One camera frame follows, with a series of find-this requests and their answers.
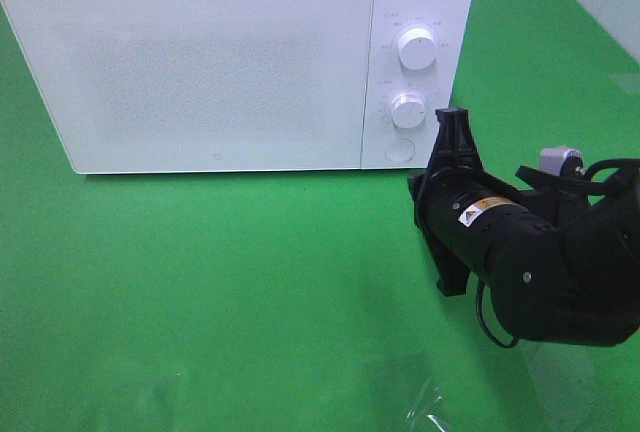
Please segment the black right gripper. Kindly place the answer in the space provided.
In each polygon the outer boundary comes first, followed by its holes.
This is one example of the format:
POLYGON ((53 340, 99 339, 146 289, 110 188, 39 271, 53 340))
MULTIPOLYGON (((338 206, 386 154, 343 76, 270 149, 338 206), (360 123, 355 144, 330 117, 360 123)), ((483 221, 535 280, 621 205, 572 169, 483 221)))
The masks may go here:
POLYGON ((425 173, 410 174, 414 223, 445 297, 464 295, 469 275, 484 282, 560 280, 560 235, 530 198, 484 172, 464 108, 436 110, 438 134, 425 173))

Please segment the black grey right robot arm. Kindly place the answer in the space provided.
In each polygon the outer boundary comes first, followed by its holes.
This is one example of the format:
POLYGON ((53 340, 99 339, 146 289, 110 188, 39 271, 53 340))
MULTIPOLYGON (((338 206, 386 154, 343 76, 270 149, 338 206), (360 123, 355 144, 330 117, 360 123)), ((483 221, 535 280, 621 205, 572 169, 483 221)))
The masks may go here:
POLYGON ((614 346, 639 328, 639 163, 586 165, 577 150, 546 148, 522 166, 517 189, 489 174, 469 114, 436 113, 426 170, 408 188, 445 296, 478 279, 513 341, 614 346))

